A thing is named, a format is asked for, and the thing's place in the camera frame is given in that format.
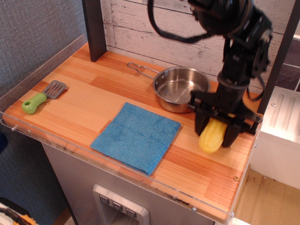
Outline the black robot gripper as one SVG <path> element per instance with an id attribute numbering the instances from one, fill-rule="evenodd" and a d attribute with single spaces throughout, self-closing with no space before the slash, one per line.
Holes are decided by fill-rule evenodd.
<path id="1" fill-rule="evenodd" d="M 240 133 L 255 135 L 262 117 L 247 108 L 244 94 L 249 95 L 250 81 L 219 81 L 214 93 L 191 91 L 189 105 L 194 106 L 195 132 L 201 135 L 210 118 L 227 123 L 223 147 L 230 147 Z"/>

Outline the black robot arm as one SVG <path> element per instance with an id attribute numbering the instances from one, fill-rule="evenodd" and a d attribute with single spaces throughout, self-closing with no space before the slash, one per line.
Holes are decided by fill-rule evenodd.
<path id="1" fill-rule="evenodd" d="M 255 134 L 262 118 L 248 109 L 243 96 L 250 81 L 269 64 L 272 23 L 251 0 L 192 0 L 193 13 L 210 35 L 225 38 L 223 67 L 214 93 L 192 91 L 195 131 L 202 134 L 214 118 L 227 127 L 222 145 L 229 147 L 240 133 Z"/>

